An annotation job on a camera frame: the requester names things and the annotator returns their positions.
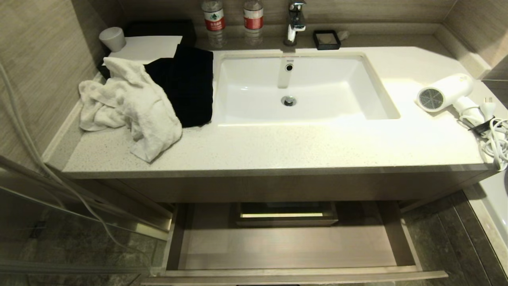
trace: cup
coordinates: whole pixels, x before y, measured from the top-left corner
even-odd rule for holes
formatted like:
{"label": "cup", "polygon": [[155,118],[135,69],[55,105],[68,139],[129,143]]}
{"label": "cup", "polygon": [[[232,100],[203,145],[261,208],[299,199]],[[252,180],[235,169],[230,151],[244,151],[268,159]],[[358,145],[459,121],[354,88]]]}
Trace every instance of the cup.
{"label": "cup", "polygon": [[122,28],[111,27],[101,32],[99,40],[103,42],[112,52],[120,51],[127,42],[123,35]]}

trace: black towel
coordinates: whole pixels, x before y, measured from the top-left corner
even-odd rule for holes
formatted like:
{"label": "black towel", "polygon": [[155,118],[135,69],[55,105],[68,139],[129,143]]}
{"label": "black towel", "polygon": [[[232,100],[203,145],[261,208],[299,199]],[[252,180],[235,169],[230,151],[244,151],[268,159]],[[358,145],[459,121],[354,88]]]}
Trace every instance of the black towel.
{"label": "black towel", "polygon": [[166,92],[182,127],[210,122],[213,52],[178,45],[172,59],[158,59],[145,69]]}

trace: sink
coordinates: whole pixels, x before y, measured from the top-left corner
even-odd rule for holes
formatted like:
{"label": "sink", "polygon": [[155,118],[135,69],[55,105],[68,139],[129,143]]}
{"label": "sink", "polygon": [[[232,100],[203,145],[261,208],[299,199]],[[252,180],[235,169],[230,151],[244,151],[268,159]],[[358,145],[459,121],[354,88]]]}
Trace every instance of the sink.
{"label": "sink", "polygon": [[400,118],[361,55],[224,58],[214,101],[218,124]]}

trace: drawer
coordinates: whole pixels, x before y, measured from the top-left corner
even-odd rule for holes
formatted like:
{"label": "drawer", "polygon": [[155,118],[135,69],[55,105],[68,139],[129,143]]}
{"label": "drawer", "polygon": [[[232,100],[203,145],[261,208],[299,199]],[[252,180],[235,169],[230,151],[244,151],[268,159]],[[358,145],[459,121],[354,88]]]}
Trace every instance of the drawer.
{"label": "drawer", "polygon": [[239,226],[236,204],[178,204],[158,277],[143,285],[331,284],[443,278],[424,272],[398,204],[334,203],[331,226]]}

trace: black soap dish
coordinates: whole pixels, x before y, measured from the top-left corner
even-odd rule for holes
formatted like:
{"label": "black soap dish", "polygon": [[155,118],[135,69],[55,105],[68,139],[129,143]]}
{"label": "black soap dish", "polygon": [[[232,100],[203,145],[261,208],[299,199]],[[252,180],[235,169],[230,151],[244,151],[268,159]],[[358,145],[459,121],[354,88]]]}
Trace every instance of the black soap dish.
{"label": "black soap dish", "polygon": [[314,43],[318,50],[338,50],[340,40],[334,30],[314,31]]}

